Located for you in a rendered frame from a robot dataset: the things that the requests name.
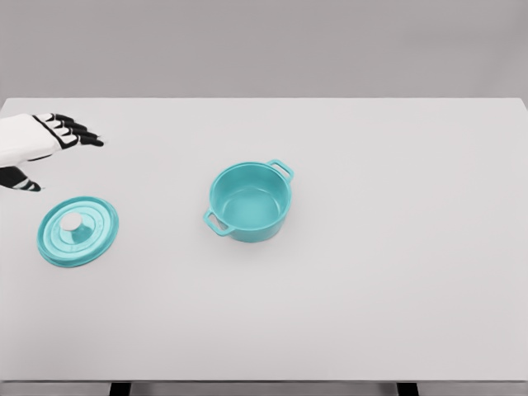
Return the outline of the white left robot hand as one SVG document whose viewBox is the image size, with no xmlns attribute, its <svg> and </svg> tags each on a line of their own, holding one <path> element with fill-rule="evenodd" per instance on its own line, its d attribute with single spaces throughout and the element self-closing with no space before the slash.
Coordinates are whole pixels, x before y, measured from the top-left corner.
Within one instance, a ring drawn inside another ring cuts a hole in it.
<svg viewBox="0 0 528 396">
<path fill-rule="evenodd" d="M 104 142 L 85 125 L 58 113 L 0 118 L 0 186 L 15 191 L 40 191 L 41 186 L 20 165 L 78 145 L 102 147 Z"/>
</svg>

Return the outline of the teal pot lid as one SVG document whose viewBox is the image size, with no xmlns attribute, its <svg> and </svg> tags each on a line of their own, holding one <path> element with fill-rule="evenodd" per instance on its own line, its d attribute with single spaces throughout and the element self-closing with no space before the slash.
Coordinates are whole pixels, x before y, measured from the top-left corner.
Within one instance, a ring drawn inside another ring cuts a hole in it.
<svg viewBox="0 0 528 396">
<path fill-rule="evenodd" d="M 119 230 L 115 207 L 102 198 L 77 196 L 54 206 L 41 220 L 36 246 L 50 264 L 72 268 L 104 254 Z"/>
</svg>

